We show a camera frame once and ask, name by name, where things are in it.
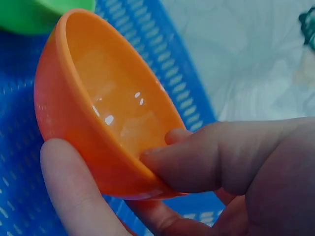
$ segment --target dark green object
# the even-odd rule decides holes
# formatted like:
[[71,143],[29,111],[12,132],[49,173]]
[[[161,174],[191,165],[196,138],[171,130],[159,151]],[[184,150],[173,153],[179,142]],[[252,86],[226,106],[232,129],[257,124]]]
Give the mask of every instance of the dark green object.
[[94,11],[95,0],[0,0],[0,29],[18,34],[44,34],[68,10]]
[[315,50],[315,6],[299,16],[301,32],[305,37],[305,45]]

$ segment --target plastic bowl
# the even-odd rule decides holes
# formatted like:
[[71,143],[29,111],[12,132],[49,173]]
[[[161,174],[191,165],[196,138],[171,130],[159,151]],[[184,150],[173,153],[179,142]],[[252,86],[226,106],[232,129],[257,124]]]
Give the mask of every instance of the plastic bowl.
[[148,65],[101,17],[83,9],[61,17],[38,64],[34,100],[44,140],[73,144],[103,194],[181,195],[138,157],[184,124]]
[[48,33],[73,8],[94,11],[95,0],[2,0],[0,28],[18,34]]

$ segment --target fingernail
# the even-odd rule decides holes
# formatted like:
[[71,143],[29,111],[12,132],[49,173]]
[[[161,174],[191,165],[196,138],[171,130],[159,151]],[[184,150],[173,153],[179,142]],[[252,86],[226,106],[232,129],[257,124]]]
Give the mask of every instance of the fingernail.
[[152,154],[157,154],[160,151],[162,151],[164,149],[164,147],[158,147],[158,148],[154,148],[154,149],[149,149],[143,152],[143,156],[148,156],[148,155],[152,155]]

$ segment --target bowl rim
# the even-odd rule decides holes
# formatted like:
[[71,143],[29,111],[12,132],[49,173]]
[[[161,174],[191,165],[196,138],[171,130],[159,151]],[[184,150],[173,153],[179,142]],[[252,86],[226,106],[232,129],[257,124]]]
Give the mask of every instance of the bowl rim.
[[[135,158],[132,154],[130,154],[125,148],[121,147],[118,142],[116,142],[116,137],[110,131],[110,129],[104,124],[104,122],[97,116],[94,111],[94,105],[92,100],[90,99],[88,92],[83,86],[83,82],[81,81],[79,74],[75,68],[75,65],[72,61],[72,57],[70,54],[70,50],[67,43],[66,36],[66,24],[68,19],[74,14],[84,14],[86,17],[90,17],[95,21],[98,21],[98,24],[102,24],[106,30],[112,34],[114,34],[117,38],[119,38],[122,42],[128,44],[128,50],[131,50],[134,53],[135,58],[142,61],[145,64],[145,69],[148,73],[151,74],[150,79],[155,79],[157,85],[160,85],[159,80],[150,69],[150,67],[145,63],[142,57],[137,53],[137,51],[132,47],[132,45],[108,22],[106,22],[100,16],[94,14],[85,9],[72,9],[64,14],[59,22],[56,25],[55,29],[55,39],[56,46],[58,51],[58,56],[61,61],[62,69],[66,74],[65,80],[69,85],[70,91],[74,95],[74,99],[77,100],[78,104],[80,104],[80,108],[83,113],[87,116],[88,120],[90,120],[93,129],[97,132],[103,139],[107,140],[109,145],[111,145],[112,149],[119,153],[119,157],[121,161],[125,162],[125,164],[129,165],[129,168],[136,170],[145,181],[153,186],[156,186],[156,189],[152,193],[151,198],[156,196],[181,196],[181,193],[171,189],[162,179],[160,179],[157,175],[155,175],[148,167],[146,167],[138,158]],[[163,89],[163,99],[166,99],[169,103],[170,110],[173,110],[174,114],[177,116],[177,122],[182,127],[185,128],[185,125],[180,118],[173,102],[170,97],[167,95],[166,91]]]

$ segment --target bowl exterior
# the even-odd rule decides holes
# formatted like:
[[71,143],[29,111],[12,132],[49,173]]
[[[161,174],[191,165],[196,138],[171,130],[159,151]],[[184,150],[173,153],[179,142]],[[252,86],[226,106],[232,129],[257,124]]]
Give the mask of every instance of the bowl exterior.
[[34,86],[36,118],[44,140],[59,138],[71,143],[84,158],[103,194],[138,200],[164,198],[166,186],[158,186],[156,179],[147,179],[128,165],[122,153],[96,131],[67,82],[60,53],[54,30],[39,60]]

